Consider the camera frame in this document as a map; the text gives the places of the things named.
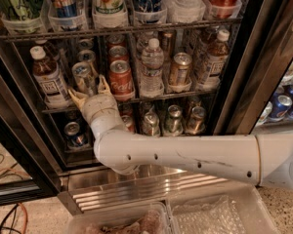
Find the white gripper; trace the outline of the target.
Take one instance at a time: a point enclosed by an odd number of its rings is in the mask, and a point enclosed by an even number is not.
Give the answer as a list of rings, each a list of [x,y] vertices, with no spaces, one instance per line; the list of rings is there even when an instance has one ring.
[[[103,116],[118,114],[117,102],[110,95],[110,87],[102,74],[99,75],[98,95],[88,97],[72,88],[68,89],[68,93],[87,122],[92,122]]]

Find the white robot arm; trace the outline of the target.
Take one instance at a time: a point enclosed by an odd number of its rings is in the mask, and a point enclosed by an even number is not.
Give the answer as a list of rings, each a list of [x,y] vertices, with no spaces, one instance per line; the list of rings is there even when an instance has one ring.
[[[253,185],[293,190],[293,134],[143,136],[128,131],[104,76],[94,96],[68,90],[95,137],[105,166],[130,175],[141,165],[160,165]]]

